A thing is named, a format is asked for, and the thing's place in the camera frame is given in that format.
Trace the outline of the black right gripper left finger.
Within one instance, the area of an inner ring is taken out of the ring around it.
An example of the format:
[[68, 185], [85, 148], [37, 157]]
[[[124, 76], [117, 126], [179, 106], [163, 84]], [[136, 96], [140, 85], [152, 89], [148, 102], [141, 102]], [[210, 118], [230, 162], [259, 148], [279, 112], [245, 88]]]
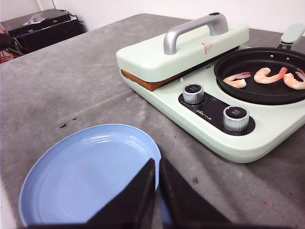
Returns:
[[150, 229], [155, 199], [155, 163], [149, 159], [126, 188], [98, 211], [94, 229]]

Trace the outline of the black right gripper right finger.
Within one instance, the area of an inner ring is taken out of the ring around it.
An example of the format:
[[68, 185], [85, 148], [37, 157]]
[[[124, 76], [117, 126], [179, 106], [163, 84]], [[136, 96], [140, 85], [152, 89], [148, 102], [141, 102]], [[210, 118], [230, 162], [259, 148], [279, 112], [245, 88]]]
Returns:
[[165, 157], [160, 160], [159, 178], [166, 227], [215, 229], [229, 225], [229, 219], [201, 197]]

